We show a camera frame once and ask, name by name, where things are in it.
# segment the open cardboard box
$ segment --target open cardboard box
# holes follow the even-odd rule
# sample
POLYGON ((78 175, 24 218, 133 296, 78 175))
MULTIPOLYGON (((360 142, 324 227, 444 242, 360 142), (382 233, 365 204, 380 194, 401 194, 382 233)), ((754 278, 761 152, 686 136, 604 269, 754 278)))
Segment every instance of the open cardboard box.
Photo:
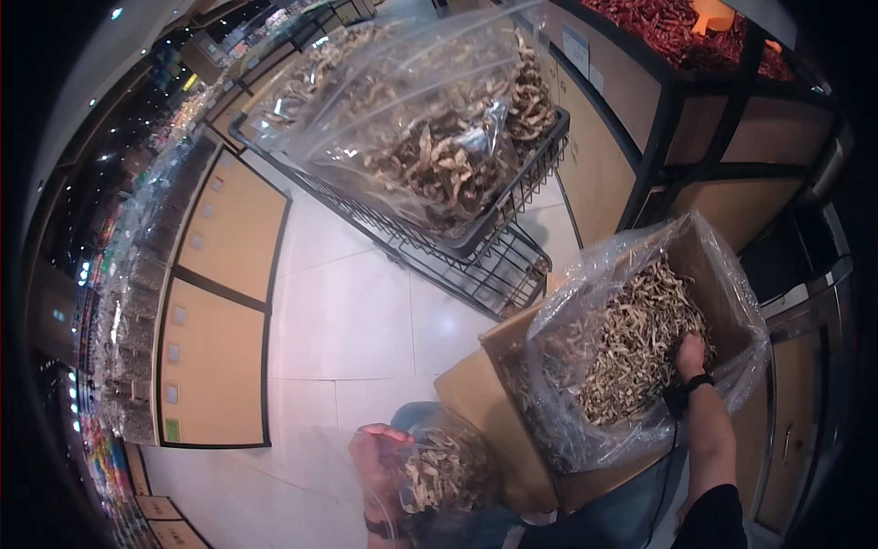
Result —
MULTIPOLYGON (((717 364, 721 364, 744 350, 751 336, 738 326, 734 306, 725 299, 717 273, 698 242, 694 226, 690 227, 672 241, 668 262, 679 274, 697 281, 690 287, 690 295, 713 330, 717 364)), ((562 283, 560 276, 550 275, 547 294, 562 283)), ((625 466, 584 473, 561 474, 553 470, 530 435, 497 361, 512 343, 524 339, 541 306, 542 302, 536 303, 486 332, 479 338, 481 349, 434 383, 443 405, 478 428, 492 446, 503 473, 504 503, 516 513, 574 511, 634 478, 665 454, 660 451, 625 466)))

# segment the yellow sign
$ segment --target yellow sign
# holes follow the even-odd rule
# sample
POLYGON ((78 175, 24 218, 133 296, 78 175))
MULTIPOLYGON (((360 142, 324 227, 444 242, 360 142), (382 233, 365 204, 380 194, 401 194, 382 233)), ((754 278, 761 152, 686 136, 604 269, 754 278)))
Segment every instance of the yellow sign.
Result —
POLYGON ((198 75, 192 73, 192 76, 189 77, 189 80, 187 80, 186 83, 183 84, 183 91, 189 91, 189 88, 192 87, 196 80, 198 80, 198 75))

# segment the person's left hand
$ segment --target person's left hand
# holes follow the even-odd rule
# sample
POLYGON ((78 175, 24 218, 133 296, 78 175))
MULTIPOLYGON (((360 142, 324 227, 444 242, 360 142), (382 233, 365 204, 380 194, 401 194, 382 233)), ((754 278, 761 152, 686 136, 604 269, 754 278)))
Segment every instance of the person's left hand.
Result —
POLYGON ((348 444, 351 460, 363 480, 367 516, 370 495, 392 515, 401 513, 399 486, 405 481, 399 449, 413 444, 414 437, 384 423, 364 425, 348 444))

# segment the cabinet handle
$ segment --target cabinet handle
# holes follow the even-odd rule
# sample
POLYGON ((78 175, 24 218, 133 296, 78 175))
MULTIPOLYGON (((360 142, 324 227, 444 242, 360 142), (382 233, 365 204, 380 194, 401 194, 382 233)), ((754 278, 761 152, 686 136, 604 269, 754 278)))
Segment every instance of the cabinet handle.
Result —
POLYGON ((787 454, 789 453, 789 434, 793 430, 793 424, 791 423, 789 427, 787 427, 787 435, 783 438, 783 465, 787 464, 787 454))

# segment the black cable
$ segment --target black cable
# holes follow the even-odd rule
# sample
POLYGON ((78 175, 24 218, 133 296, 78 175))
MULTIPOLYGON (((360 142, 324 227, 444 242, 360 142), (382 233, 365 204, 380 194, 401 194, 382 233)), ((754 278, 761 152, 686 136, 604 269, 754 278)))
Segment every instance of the black cable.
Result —
POLYGON ((644 547, 648 547, 650 543, 652 543, 652 534, 655 533, 656 530, 656 521, 659 520, 659 513, 661 513, 662 503, 665 502, 665 492, 667 492, 667 482, 671 479, 671 467, 673 466, 673 451, 677 448, 677 429, 680 427, 680 422, 673 423, 673 441, 671 442, 671 450, 667 453, 668 463, 667 470, 665 471, 665 482, 661 487, 661 497, 658 499, 658 507, 656 508, 656 514, 652 517, 652 523, 650 524, 650 537, 646 539, 646 545, 644 547))

